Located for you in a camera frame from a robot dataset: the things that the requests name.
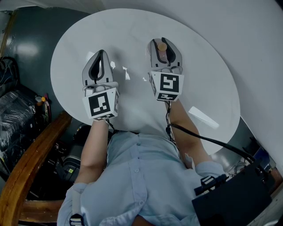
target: wooden frame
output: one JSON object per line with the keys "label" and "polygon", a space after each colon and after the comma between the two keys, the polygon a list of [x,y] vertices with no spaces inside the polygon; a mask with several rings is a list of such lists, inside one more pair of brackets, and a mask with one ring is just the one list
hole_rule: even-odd
{"label": "wooden frame", "polygon": [[17,226],[19,219],[30,222],[56,222],[62,200],[26,201],[26,196],[47,154],[71,120],[70,115],[62,112],[35,139],[13,169],[0,196],[1,226]]}

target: white box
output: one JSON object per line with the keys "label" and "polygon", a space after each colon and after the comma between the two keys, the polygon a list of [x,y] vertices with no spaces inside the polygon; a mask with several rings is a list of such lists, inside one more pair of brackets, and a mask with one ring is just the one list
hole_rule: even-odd
{"label": "white box", "polygon": [[157,100],[176,101],[182,94],[184,75],[150,72],[149,81]]}
{"label": "white box", "polygon": [[118,116],[119,92],[112,88],[83,98],[88,117],[101,121]]}

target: round white table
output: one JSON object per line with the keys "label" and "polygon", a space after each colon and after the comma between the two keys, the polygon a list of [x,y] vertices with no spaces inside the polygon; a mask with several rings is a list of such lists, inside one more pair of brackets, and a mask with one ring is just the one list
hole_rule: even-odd
{"label": "round white table", "polygon": [[[92,124],[82,102],[82,71],[90,57],[104,49],[110,62],[115,63],[113,77],[119,83],[119,114],[111,119],[114,127],[167,137],[165,105],[154,98],[148,76],[151,67],[147,45],[161,37],[170,40],[182,54],[185,79],[180,100],[200,135],[227,143],[237,129],[240,104],[225,62],[192,29],[147,11],[101,11],[64,33],[51,62],[51,83],[58,101],[72,117]],[[202,142],[208,154],[221,148]]]}

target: light blue shirt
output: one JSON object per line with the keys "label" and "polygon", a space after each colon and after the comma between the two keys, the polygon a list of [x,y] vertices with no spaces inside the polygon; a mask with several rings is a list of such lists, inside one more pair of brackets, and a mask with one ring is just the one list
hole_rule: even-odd
{"label": "light blue shirt", "polygon": [[119,132],[107,150],[107,167],[90,184],[66,193],[58,225],[69,225],[72,190],[81,193],[86,226],[130,226],[137,215],[154,225],[199,225],[192,200],[202,177],[224,174],[220,164],[202,162],[187,169],[176,146],[165,138]]}

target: forearm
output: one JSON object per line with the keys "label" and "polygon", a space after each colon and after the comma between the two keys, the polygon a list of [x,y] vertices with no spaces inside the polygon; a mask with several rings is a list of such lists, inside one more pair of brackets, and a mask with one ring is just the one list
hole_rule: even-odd
{"label": "forearm", "polygon": [[75,183],[96,181],[103,172],[107,158],[108,124],[93,122],[85,142],[80,162],[80,171]]}
{"label": "forearm", "polygon": [[[170,123],[180,125],[196,134],[199,134],[198,129],[191,121],[179,100],[172,102],[169,119]],[[212,161],[211,157],[204,150],[199,138],[191,136],[176,128],[172,128],[172,132],[176,145],[179,148],[181,159],[185,164],[186,162],[184,159],[186,154],[193,158],[195,165],[204,161]]]}

